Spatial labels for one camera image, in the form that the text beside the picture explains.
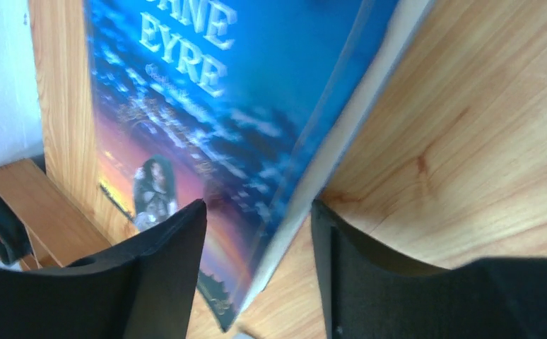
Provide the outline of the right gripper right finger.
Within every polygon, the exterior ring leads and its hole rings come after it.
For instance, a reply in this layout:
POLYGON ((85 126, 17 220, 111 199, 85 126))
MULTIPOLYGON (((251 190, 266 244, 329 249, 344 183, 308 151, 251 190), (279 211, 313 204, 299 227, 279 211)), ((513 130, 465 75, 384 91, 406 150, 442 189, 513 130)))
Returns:
POLYGON ((547 338, 547 258, 447 270, 391 249, 319 200, 311 230, 328 338, 547 338))

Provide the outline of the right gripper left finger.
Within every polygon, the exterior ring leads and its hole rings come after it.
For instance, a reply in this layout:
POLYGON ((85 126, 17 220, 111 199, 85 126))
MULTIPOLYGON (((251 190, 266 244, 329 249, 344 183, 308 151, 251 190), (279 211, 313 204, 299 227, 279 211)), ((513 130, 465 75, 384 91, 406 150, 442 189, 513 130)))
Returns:
POLYGON ((0 268, 0 338, 184 338, 206 226, 197 199, 63 268, 0 268))

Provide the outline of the blue Jane Eyre book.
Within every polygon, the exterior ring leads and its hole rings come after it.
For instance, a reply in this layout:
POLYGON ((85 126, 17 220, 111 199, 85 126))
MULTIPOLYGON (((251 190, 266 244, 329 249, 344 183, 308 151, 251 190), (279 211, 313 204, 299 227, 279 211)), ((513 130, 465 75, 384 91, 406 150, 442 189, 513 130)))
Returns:
POLYGON ((432 1, 84 1, 116 240, 196 199, 222 331, 269 282, 432 1))

